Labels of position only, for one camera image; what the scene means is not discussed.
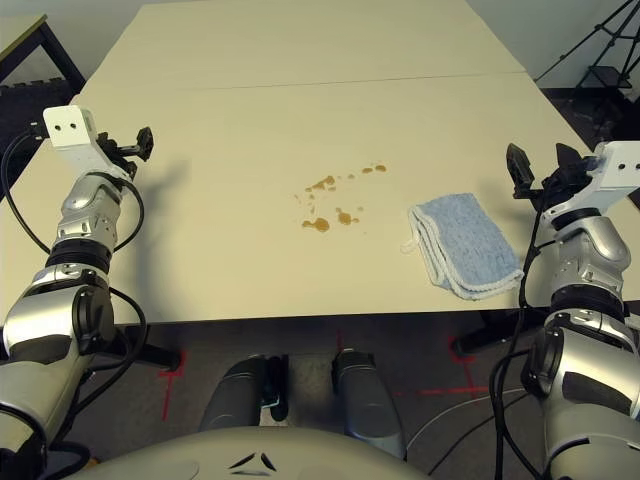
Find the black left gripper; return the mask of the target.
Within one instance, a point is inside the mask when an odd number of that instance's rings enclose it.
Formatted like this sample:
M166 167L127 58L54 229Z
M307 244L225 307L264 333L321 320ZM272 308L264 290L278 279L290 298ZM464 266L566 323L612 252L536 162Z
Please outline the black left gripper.
M139 130L136 137L137 146L120 147L113 139L109 139L107 132L101 132L97 137L97 144L109 161L123 170L128 176L137 173L137 165L128 157L138 156L141 160L148 160L153 150L153 133L150 127Z

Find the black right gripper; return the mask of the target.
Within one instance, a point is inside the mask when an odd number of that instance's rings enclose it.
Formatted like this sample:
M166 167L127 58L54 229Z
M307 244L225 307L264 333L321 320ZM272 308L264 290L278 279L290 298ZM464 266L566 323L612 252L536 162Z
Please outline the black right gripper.
M558 168L542 180L542 187L532 187L533 173L530 161L517 145L510 143L506 150L506 165L514 184L513 197L529 200L536 211L544 212L555 207L588 186L595 169L595 160L583 160L580 153L563 143L556 144Z

